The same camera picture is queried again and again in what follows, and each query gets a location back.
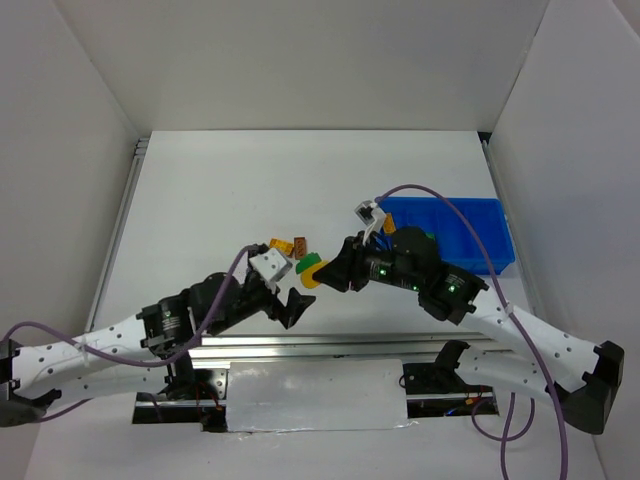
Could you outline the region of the green rounded lego piece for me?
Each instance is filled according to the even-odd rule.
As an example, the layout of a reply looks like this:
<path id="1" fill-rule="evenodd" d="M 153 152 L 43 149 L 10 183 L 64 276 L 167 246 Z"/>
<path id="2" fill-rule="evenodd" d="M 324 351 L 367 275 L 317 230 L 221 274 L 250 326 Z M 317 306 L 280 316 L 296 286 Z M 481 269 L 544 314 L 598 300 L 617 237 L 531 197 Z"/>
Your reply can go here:
<path id="1" fill-rule="evenodd" d="M 319 263 L 320 261 L 321 257 L 317 252 L 310 252 L 298 261 L 296 265 L 296 273 L 300 275 L 302 272 Z"/>

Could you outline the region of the yellow oval lego piece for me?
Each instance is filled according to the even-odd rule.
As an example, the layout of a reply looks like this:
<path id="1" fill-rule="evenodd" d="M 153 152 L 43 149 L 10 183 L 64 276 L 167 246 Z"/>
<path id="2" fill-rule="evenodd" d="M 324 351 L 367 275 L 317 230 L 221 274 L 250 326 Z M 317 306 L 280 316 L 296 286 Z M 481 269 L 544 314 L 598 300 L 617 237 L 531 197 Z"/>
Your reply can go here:
<path id="1" fill-rule="evenodd" d="M 317 288 L 320 285 L 320 282 L 316 281 L 313 275 L 318 270 L 321 270 L 322 268 L 324 268 L 327 264 L 328 264 L 328 261 L 320 261 L 306 268 L 304 271 L 302 271 L 300 273 L 301 284 L 307 289 Z"/>

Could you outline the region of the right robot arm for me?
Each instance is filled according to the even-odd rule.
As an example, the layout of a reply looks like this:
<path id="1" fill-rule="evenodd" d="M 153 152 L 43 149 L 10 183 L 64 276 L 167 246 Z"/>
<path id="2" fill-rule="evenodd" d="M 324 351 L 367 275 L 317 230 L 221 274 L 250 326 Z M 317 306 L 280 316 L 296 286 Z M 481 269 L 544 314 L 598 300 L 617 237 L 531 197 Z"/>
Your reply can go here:
<path id="1" fill-rule="evenodd" d="M 313 278 L 340 292 L 359 291 L 371 281 L 416 292 L 434 319 L 481 333 L 517 355 L 509 359 L 450 341 L 436 360 L 447 376 L 558 405 L 569 425 L 603 433 L 621 385 L 623 349 L 579 339 L 501 301 L 482 278 L 443 261 L 435 240 L 420 228 L 397 230 L 387 249 L 370 245 L 362 233 L 350 236 Z"/>

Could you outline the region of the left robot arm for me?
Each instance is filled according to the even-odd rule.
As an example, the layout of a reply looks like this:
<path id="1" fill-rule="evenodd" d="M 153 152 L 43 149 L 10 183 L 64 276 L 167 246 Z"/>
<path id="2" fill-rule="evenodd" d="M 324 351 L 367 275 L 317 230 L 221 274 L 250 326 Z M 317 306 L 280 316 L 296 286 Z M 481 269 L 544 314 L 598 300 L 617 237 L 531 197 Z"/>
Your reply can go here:
<path id="1" fill-rule="evenodd" d="M 34 322 L 32 328 L 53 340 L 25 346 L 13 334 L 26 325 L 11 327 L 1 341 L 2 427 L 44 422 L 50 408 L 64 415 L 125 392 L 169 400 L 204 394 L 218 401 L 214 376 L 194 369 L 190 350 L 258 313 L 289 329 L 315 301 L 296 289 L 280 301 L 278 282 L 292 264 L 277 249 L 247 246 L 233 262 L 242 259 L 242 281 L 232 271 L 213 273 L 101 330 L 70 337 Z"/>

